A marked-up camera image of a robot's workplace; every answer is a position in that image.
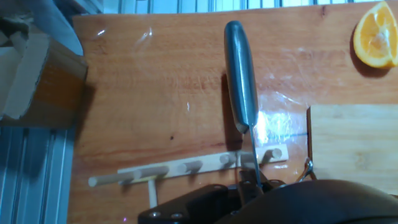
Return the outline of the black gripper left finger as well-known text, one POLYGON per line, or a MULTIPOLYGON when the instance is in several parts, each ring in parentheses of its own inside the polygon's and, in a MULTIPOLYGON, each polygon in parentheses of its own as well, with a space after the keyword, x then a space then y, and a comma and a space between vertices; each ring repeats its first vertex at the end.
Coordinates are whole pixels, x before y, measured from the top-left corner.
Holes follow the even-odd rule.
POLYGON ((245 205, 263 194, 262 187, 249 180, 230 186, 206 185, 140 213, 138 223, 229 223, 245 205))

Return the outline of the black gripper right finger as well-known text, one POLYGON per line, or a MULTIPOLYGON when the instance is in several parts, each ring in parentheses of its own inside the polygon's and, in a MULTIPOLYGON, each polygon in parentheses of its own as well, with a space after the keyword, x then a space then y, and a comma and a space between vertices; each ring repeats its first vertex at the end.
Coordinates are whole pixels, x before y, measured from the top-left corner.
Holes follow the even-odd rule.
POLYGON ((285 183, 281 180, 266 180, 263 182, 263 191, 271 191, 274 189, 281 188, 285 185, 285 183))

